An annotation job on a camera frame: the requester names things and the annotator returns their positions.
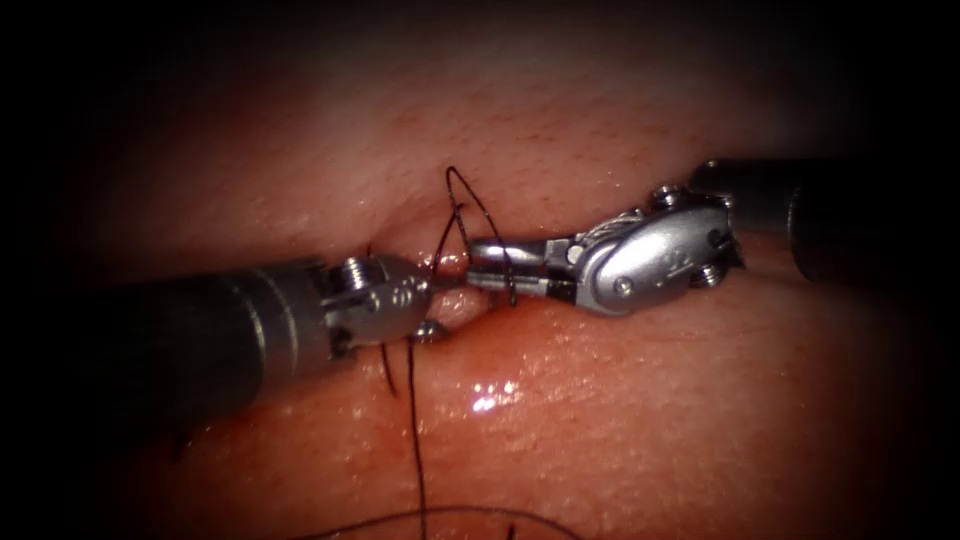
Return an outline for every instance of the black suture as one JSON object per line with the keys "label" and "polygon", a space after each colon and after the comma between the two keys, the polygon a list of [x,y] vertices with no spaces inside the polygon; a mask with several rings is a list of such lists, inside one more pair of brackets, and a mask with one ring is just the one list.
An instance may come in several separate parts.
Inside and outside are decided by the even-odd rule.
{"label": "black suture", "polygon": [[[545,517],[534,514],[533,512],[524,512],[522,510],[513,510],[510,508],[500,508],[496,506],[475,506],[475,505],[451,505],[451,506],[434,506],[432,508],[426,509],[426,514],[436,515],[436,514],[452,514],[455,512],[464,512],[464,513],[474,513],[474,514],[492,514],[507,516],[514,519],[528,519],[534,523],[539,523],[546,526],[547,528],[560,533],[561,535],[572,538],[573,540],[586,540],[585,537],[580,536],[573,530],[564,527],[563,525],[547,519]],[[396,514],[389,514],[386,516],[380,516],[372,519],[367,519],[364,521],[358,521],[357,523],[351,523],[350,525],[344,525],[342,527],[337,527],[336,529],[331,529],[329,531],[323,531],[318,534],[311,534],[308,536],[296,536],[291,537],[288,540],[322,540],[323,538],[329,538],[338,534],[346,534],[348,532],[357,531],[360,529],[365,529],[367,527],[376,527],[377,525],[383,525],[391,521],[400,521],[412,517],[422,515],[423,512],[420,510],[409,510],[407,512],[398,512]]]}
{"label": "black suture", "polygon": [[[504,270],[506,271],[506,281],[507,281],[507,290],[510,291],[510,305],[516,307],[517,305],[517,284],[513,279],[513,261],[510,260],[510,255],[507,253],[507,246],[503,242],[503,237],[500,236],[500,231],[497,230],[497,226],[493,223],[493,218],[490,217],[490,212],[487,212],[487,208],[483,205],[483,202],[480,201],[480,197],[477,197],[477,194],[473,192],[473,189],[470,188],[470,184],[463,178],[463,175],[460,174],[460,171],[457,170],[453,165],[447,167],[446,171],[446,180],[447,180],[447,196],[450,197],[450,203],[453,205],[454,215],[457,220],[457,226],[460,228],[460,234],[463,236],[464,241],[466,241],[467,231],[463,226],[463,219],[460,217],[460,209],[457,207],[457,199],[453,196],[453,179],[451,174],[455,174],[457,179],[460,180],[460,183],[463,185],[464,189],[467,190],[467,193],[470,194],[470,197],[473,198],[474,202],[477,203],[477,206],[480,207],[480,211],[483,212],[483,217],[487,219],[487,223],[490,224],[490,229],[493,230],[493,236],[496,237],[497,243],[500,244],[500,249],[503,250],[503,258],[505,260]],[[473,264],[473,257],[470,256],[470,250],[467,250],[467,261]]]}
{"label": "black suture", "polygon": [[417,486],[420,492],[420,538],[427,540],[427,487],[423,479],[423,456],[420,454],[420,434],[417,432],[417,395],[413,380],[413,338],[407,338],[407,389],[410,392],[410,436],[413,439],[413,458],[417,463]]}
{"label": "black suture", "polygon": [[387,388],[390,395],[397,397],[397,385],[393,383],[393,372],[390,371],[390,362],[387,360],[387,344],[380,344],[380,362],[383,364],[383,376],[387,378]]}
{"label": "black suture", "polygon": [[[460,215],[460,209],[463,208],[463,203],[457,204],[453,208],[453,213],[450,214],[450,219],[447,220],[447,226],[443,228],[443,235],[440,236],[440,242],[437,244],[437,251],[433,254],[433,261],[430,263],[430,275],[437,275],[437,269],[440,267],[440,257],[443,256],[443,246],[447,243],[447,236],[450,234],[450,229],[453,228],[453,222],[457,219],[457,216]],[[466,249],[467,246],[467,232],[464,229],[460,229],[460,234],[463,238],[463,246]]]}
{"label": "black suture", "polygon": [[[459,171],[453,166],[447,168],[446,171],[446,181],[447,181],[447,194],[450,197],[450,202],[453,206],[453,214],[450,216],[450,220],[447,221],[447,225],[444,228],[443,235],[440,237],[440,244],[437,246],[436,254],[434,255],[433,261],[431,263],[430,272],[431,275],[436,275],[437,269],[440,264],[440,257],[443,252],[443,246],[447,241],[447,236],[450,234],[450,229],[453,227],[453,222],[456,221],[457,227],[460,229],[460,237],[463,240],[464,247],[467,247],[467,231],[463,224],[463,219],[460,216],[460,209],[463,208],[463,203],[458,203],[456,198],[453,196],[453,187],[451,182],[450,174],[453,173],[457,176],[460,182],[463,184],[463,187],[466,188],[467,192],[476,201],[477,206],[480,207],[480,210],[483,212],[484,217],[486,217],[487,222],[490,224],[490,228],[493,229],[494,236],[497,238],[497,241],[500,243],[500,248],[503,249],[504,258],[506,259],[506,279],[507,287],[510,291],[510,305],[515,306],[516,301],[516,285],[513,279],[513,263],[510,261],[510,256],[507,254],[506,246],[504,244],[503,238],[500,236],[500,232],[497,230],[496,225],[493,223],[493,218],[490,217],[490,213],[487,212],[487,209],[483,206],[483,203],[480,202],[480,199],[470,188],[470,185],[464,180],[463,176]],[[367,256],[370,256],[370,246],[367,246]],[[470,256],[469,249],[467,251],[467,260],[473,262],[473,257]],[[452,506],[436,506],[433,508],[427,508],[427,491],[426,483],[424,480],[423,474],[423,456],[420,452],[420,434],[417,431],[417,405],[416,405],[416,388],[414,385],[414,340],[413,337],[407,338],[407,387],[410,392],[410,430],[411,438],[413,440],[413,455],[416,461],[417,466],[417,485],[419,491],[419,504],[416,510],[407,511],[407,512],[398,512],[395,514],[387,514],[385,516],[380,516],[376,518],[371,518],[364,521],[359,521],[357,523],[352,523],[349,525],[343,525],[335,529],[330,529],[328,531],[323,531],[316,534],[311,534],[307,536],[297,536],[290,537],[290,540],[320,540],[323,538],[329,538],[332,536],[346,534],[349,532],[357,531],[367,527],[375,527],[378,525],[383,525],[391,521],[400,521],[410,517],[417,516],[420,519],[420,538],[426,540],[427,538],[427,515],[429,514],[451,514],[456,512],[464,513],[477,513],[477,514],[493,514],[493,515],[503,515],[512,517],[514,519],[528,519],[535,523],[546,526],[549,529],[552,529],[567,538],[572,538],[573,540],[585,540],[584,537],[580,536],[573,530],[564,527],[560,523],[553,521],[551,519],[542,517],[538,514],[532,512],[525,512],[522,510],[513,510],[509,508],[500,508],[495,506],[479,506],[479,505],[452,505]],[[380,345],[381,356],[384,360],[384,374],[387,377],[387,383],[390,386],[390,392],[393,395],[396,395],[396,386],[393,383],[393,376],[390,372],[389,363],[387,359],[387,349],[385,344]],[[517,527],[515,522],[511,522],[509,528],[507,529],[507,540],[515,540],[517,533]]]}

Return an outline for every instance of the screw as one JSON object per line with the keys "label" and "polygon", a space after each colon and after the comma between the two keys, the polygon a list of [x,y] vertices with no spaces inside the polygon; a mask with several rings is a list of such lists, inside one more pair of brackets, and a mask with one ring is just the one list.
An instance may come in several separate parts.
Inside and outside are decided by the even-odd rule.
{"label": "screw", "polygon": [[613,290],[615,290],[619,296],[630,296],[633,292],[633,282],[630,281],[628,277],[618,277],[617,280],[613,282]]}
{"label": "screw", "polygon": [[683,200],[684,193],[685,190],[682,186],[663,186],[653,192],[653,202],[651,206],[654,210],[671,208]]}
{"label": "screw", "polygon": [[583,246],[570,246],[570,249],[567,250],[567,262],[577,264],[580,255],[583,255]]}
{"label": "screw", "polygon": [[690,286],[695,289],[716,287],[727,276],[727,267],[718,264],[705,264],[690,276]]}

